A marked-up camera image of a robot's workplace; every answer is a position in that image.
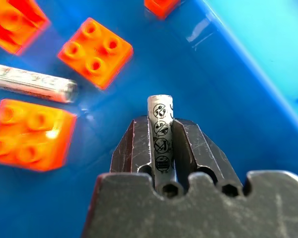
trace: warning symbol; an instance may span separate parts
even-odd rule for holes
[[[161,103],[155,105],[155,107],[153,108],[153,114],[158,119],[165,118],[165,116],[167,115],[167,109],[165,105]]]
[[[164,138],[159,138],[154,142],[154,149],[159,154],[164,154],[165,152],[168,152],[169,148],[170,142]]]
[[[170,168],[170,160],[168,157],[161,155],[155,160],[155,168],[161,173],[166,172]]]
[[[157,121],[155,124],[154,124],[154,132],[156,133],[156,135],[158,136],[164,136],[164,135],[167,135],[168,131],[169,131],[169,127],[168,127],[168,124],[165,123],[164,121],[160,120],[160,121]]]

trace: lego brick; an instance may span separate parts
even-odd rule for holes
[[[58,57],[96,87],[106,89],[132,55],[128,42],[88,18]]]
[[[50,24],[33,0],[0,0],[0,47],[20,55]]]
[[[145,0],[145,7],[159,19],[164,20],[180,2],[181,0]]]
[[[34,171],[64,165],[76,116],[61,109],[0,102],[0,164]]]

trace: lego stud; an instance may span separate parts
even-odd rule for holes
[[[0,11],[0,25],[8,31],[17,31],[22,27],[22,13],[10,6],[4,6]]]
[[[115,55],[120,51],[121,42],[118,37],[110,37],[104,41],[105,51],[110,55]]]
[[[81,26],[81,31],[85,37],[90,39],[96,39],[101,36],[100,28],[93,20],[83,23]]]
[[[17,153],[17,159],[25,164],[34,163],[41,159],[42,150],[38,147],[37,144],[26,144],[22,145]]]
[[[77,60],[85,55],[83,47],[75,41],[70,41],[65,44],[63,52],[67,57],[73,60]]]
[[[7,137],[0,137],[0,156],[9,154],[14,146],[14,140]]]
[[[100,75],[106,68],[105,62],[98,57],[94,57],[86,62],[86,69],[93,75]]]
[[[21,108],[6,105],[0,108],[0,123],[1,124],[14,124],[20,121],[23,117]]]
[[[53,116],[43,111],[30,115],[27,122],[31,130],[51,130],[54,125]]]

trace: white cylindrical part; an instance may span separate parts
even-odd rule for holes
[[[176,181],[172,153],[173,101],[168,95],[148,97],[148,117],[152,125],[154,185]]]
[[[69,79],[0,65],[0,88],[61,103],[72,103],[77,84]]]

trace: blue surface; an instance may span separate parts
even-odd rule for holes
[[[0,63],[74,79],[73,105],[0,90],[13,98],[78,115],[67,166],[48,173],[0,165],[0,238],[77,238],[98,174],[132,118],[147,113],[147,97],[169,94],[176,117],[191,119],[228,156],[243,180],[248,170],[298,174],[298,127],[256,71],[227,42],[200,1],[183,0],[158,21],[139,0],[38,0],[52,26],[21,57],[0,49]],[[56,54],[92,17],[134,47],[134,57],[104,92]]]

